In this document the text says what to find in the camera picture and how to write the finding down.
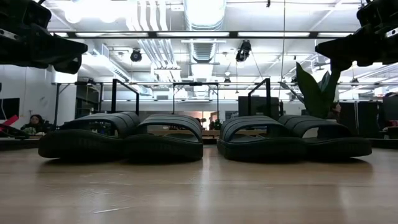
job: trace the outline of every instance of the ceiling duct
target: ceiling duct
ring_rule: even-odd
[[[226,0],[184,0],[185,24],[191,31],[216,31],[223,26]],[[209,63],[215,56],[216,44],[191,45],[192,58],[198,63]]]
[[[226,0],[184,0],[185,24],[190,31],[221,30],[225,17]],[[193,64],[191,71],[194,79],[210,79],[213,65],[201,65],[214,60],[216,43],[191,43],[190,53]],[[208,86],[196,86],[195,96],[208,96]]]
[[[103,59],[103,65],[111,71],[116,78],[120,79],[122,82],[137,82],[130,77],[129,73],[121,68],[114,60],[109,57],[109,49],[104,44],[101,45],[100,49],[93,49],[93,56],[101,57]],[[139,85],[132,86],[137,90],[142,96],[152,96],[153,92],[150,88],[145,88]]]

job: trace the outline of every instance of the black metal frame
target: black metal frame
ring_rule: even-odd
[[[58,123],[58,104],[60,100],[60,94],[70,85],[101,85],[101,90],[99,93],[99,101],[98,101],[98,110],[101,111],[102,108],[102,97],[103,97],[103,91],[104,91],[104,83],[98,82],[98,83],[84,83],[84,82],[75,82],[75,83],[53,83],[54,85],[57,85],[57,94],[55,95],[55,114],[54,114],[54,126],[57,126]],[[66,85],[61,91],[60,87],[61,85]]]
[[[266,116],[271,115],[271,79],[265,78],[256,87],[254,87],[248,94],[248,116],[251,115],[251,95],[254,93],[254,91],[256,91],[258,88],[260,88],[264,83],[266,84],[266,92],[267,92]]]
[[[185,86],[185,85],[188,85],[188,86],[203,86],[203,85],[208,85],[209,87],[211,86],[211,85],[215,85],[215,86],[217,86],[217,119],[220,119],[220,101],[219,101],[219,96],[218,96],[218,92],[219,92],[219,90],[220,90],[220,86],[219,86],[219,83],[217,83],[217,82],[214,82],[214,83],[212,83],[212,82],[209,82],[209,83],[202,83],[202,82],[180,82],[180,83],[173,83],[173,113],[172,114],[175,114],[175,86],[177,86],[177,85],[182,85],[182,86]]]
[[[122,81],[114,78],[112,81],[112,101],[111,101],[111,113],[116,113],[116,94],[118,92],[118,84],[126,87],[128,90],[136,94],[136,115],[139,115],[139,92],[128,85],[124,84]]]

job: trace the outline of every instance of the red object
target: red object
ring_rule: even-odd
[[[10,126],[10,125],[14,124],[18,119],[19,119],[18,116],[14,115],[10,119],[5,121],[3,124]]]

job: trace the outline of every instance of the ceiling pipe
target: ceiling pipe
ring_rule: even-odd
[[[149,30],[148,22],[147,22],[147,2],[145,0],[140,0],[139,4],[141,7],[139,23],[144,31]],[[148,43],[149,43],[148,47],[154,53],[154,57],[156,58],[156,60],[158,62],[160,62],[161,67],[165,68],[166,63],[164,62],[164,60],[162,58],[162,54],[161,54],[160,50],[156,46],[155,40],[151,39],[148,41]]]
[[[391,64],[391,65],[386,65],[386,66],[383,66],[383,67],[378,68],[376,70],[373,70],[373,71],[370,71],[370,72],[365,72],[365,73],[362,73],[360,75],[356,75],[356,76],[354,76],[354,78],[357,78],[358,80],[363,81],[363,80],[366,80],[367,78],[374,77],[374,76],[379,75],[381,73],[386,73],[386,72],[390,72],[391,70],[395,70],[397,68],[397,65],[398,65],[398,63],[394,63],[394,64]]]
[[[126,25],[131,31],[141,31],[141,26],[139,25],[138,22],[138,4],[136,0],[130,0],[132,4],[132,16],[129,19],[126,19]],[[149,60],[156,66],[156,68],[160,68],[161,64],[160,62],[156,61],[154,53],[149,46],[148,40],[138,40],[138,44],[141,46],[141,48],[144,50],[146,55],[149,57]]]
[[[157,18],[157,16],[156,16],[156,0],[149,0],[149,6],[150,6],[149,24],[152,27],[153,31],[159,31],[159,28],[157,26],[157,19],[156,19]],[[164,62],[165,60],[167,61],[167,65],[165,64],[165,67],[169,67],[169,68],[173,67],[171,59],[169,57],[169,54],[167,53],[167,49],[166,49],[164,40],[158,39],[157,41],[153,40],[153,42],[154,42],[154,48],[158,49],[157,45],[156,45],[156,42],[157,42],[159,44],[160,48],[162,48],[162,50],[163,50],[164,54],[160,53],[159,58],[161,59],[162,62]]]
[[[168,31],[166,23],[166,2],[165,0],[160,0],[159,2],[159,23],[162,31]],[[174,58],[174,50],[170,39],[164,39],[165,47],[169,53],[170,60],[172,61],[173,67],[178,68],[177,61]]]

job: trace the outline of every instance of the desk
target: desk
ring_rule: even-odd
[[[29,139],[0,138],[0,151],[15,149],[32,149],[39,146],[41,136],[31,136]]]

